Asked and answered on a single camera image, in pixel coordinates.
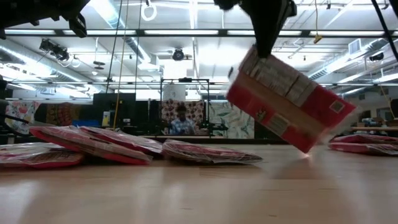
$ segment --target red plastic bag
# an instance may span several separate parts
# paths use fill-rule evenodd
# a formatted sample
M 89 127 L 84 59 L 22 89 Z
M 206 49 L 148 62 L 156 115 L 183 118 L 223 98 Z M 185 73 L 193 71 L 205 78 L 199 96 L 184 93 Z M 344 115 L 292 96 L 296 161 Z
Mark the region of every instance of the red plastic bag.
M 83 154 L 52 143 L 26 143 L 0 146 L 0 166 L 50 169 L 74 166 L 83 160 Z
M 155 140 L 132 136 L 126 133 L 117 133 L 115 131 L 101 128 L 83 126 L 79 127 L 79 129 L 99 139 L 109 141 L 129 149 L 137 150 L 145 154 L 157 156 L 162 153 L 162 144 Z
M 393 144 L 361 144 L 333 142 L 329 144 L 332 150 L 353 152 L 375 156 L 398 156 L 398 145 Z
M 358 111 L 274 56 L 259 58 L 255 47 L 226 98 L 304 153 L 347 128 Z
M 74 126 L 31 127 L 30 132 L 44 141 L 58 144 L 76 152 L 86 152 L 113 161 L 146 165 L 152 159 L 151 156 L 142 152 L 90 136 Z
M 368 143 L 368 144 L 398 144 L 398 138 L 377 136 L 372 134 L 350 134 L 332 139 L 330 142 Z
M 171 139 L 163 143 L 163 152 L 176 159 L 204 163 L 253 164 L 262 161 L 259 156 L 234 149 L 202 146 Z

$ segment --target floral curtain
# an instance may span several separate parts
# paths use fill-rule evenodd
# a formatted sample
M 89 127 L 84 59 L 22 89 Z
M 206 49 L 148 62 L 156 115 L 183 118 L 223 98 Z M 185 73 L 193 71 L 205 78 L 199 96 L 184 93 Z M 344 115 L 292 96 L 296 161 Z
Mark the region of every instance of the floral curtain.
M 252 139 L 254 138 L 254 118 L 233 106 L 231 103 L 211 103 L 210 122 L 224 124 L 227 131 L 214 131 L 226 138 Z
M 195 123 L 195 132 L 199 133 L 200 123 L 204 117 L 204 102 L 200 101 L 175 101 L 166 100 L 162 101 L 162 119 L 171 123 L 177 118 L 176 109 L 180 105 L 185 105 L 187 108 L 187 118 Z

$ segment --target barcode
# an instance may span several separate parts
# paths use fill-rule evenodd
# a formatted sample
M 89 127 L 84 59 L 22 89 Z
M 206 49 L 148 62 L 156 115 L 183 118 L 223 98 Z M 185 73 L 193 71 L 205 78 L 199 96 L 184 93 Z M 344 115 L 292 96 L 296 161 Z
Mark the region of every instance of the barcode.
M 289 122 L 283 117 L 275 114 L 268 121 L 266 127 L 278 136 L 282 136 L 285 133 L 287 127 L 289 127 Z
M 338 100 L 334 101 L 330 105 L 330 109 L 336 113 L 340 113 L 340 111 L 344 108 L 344 104 Z

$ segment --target table surface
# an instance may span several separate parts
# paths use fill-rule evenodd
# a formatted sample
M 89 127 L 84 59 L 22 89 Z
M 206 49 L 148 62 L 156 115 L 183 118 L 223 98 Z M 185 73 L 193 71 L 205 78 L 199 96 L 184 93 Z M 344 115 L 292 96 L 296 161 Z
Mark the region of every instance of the table surface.
M 353 131 L 398 131 L 398 127 L 352 127 Z
M 398 158 L 228 146 L 256 166 L 0 170 L 0 223 L 396 223 Z

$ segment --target cardboard box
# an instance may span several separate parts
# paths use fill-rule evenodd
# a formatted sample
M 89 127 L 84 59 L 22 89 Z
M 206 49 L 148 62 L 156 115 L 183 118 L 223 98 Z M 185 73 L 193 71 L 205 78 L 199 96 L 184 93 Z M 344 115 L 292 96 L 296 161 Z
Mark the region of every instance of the cardboard box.
M 258 58 L 254 47 L 227 99 L 304 153 L 356 109 L 274 56 Z

